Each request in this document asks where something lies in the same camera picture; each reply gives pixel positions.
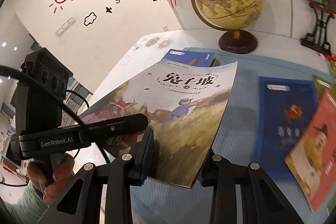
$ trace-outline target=brown round globe base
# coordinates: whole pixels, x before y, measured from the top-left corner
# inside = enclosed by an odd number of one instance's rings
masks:
[[[224,51],[245,54],[255,50],[258,42],[251,33],[239,30],[239,38],[234,37],[233,31],[228,31],[221,36],[218,44]]]

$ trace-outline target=desk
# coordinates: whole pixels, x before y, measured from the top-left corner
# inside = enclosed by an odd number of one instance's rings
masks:
[[[253,52],[256,56],[266,56],[308,66],[323,73],[329,73],[327,63],[314,51],[302,47],[295,39],[274,34],[252,31],[259,42]],[[206,47],[219,50],[218,39],[222,32],[212,29],[173,31],[142,37],[113,68],[106,79],[93,94],[90,105],[97,102],[111,90],[118,87],[137,73],[156,63],[170,48],[181,50],[185,47]],[[88,161],[80,152],[83,164]],[[293,204],[306,224],[322,224],[327,218],[325,209],[310,213],[308,203],[296,182],[279,182],[277,185],[290,201],[300,197],[299,204]],[[140,202],[142,215],[148,223],[208,223],[212,189],[202,188],[196,183],[192,191],[179,190],[151,180],[146,180],[143,187],[132,187],[132,197]]]

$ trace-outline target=light green sleeve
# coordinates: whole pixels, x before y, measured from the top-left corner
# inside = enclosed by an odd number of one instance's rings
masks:
[[[28,187],[16,204],[5,202],[5,205],[18,224],[36,224],[48,208],[31,182],[28,183]]]

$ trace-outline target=blue desk mat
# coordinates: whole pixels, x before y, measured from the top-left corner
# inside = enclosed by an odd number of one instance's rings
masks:
[[[258,124],[258,76],[285,79],[312,80],[317,75],[333,81],[330,75],[280,59],[253,54],[238,55],[220,50],[185,48],[195,52],[216,52],[221,65],[238,61],[235,82],[219,127],[213,150],[232,163],[248,165],[252,159]],[[292,203],[305,224],[322,224],[327,218],[326,205],[332,193],[318,212],[312,213],[297,182],[276,184]],[[148,224],[206,224],[212,200],[212,187],[203,188],[196,182],[192,191],[162,185],[150,179],[140,187],[132,187],[132,199],[144,205],[140,214]],[[237,187],[237,223],[242,223],[241,202]]]

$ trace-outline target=dark blue book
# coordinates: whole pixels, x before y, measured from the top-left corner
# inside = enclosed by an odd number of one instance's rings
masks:
[[[188,52],[170,49],[163,59],[195,67],[216,67],[220,65],[214,52]]]
[[[284,158],[317,106],[313,81],[259,78],[259,128],[253,162],[273,180],[295,180]]]

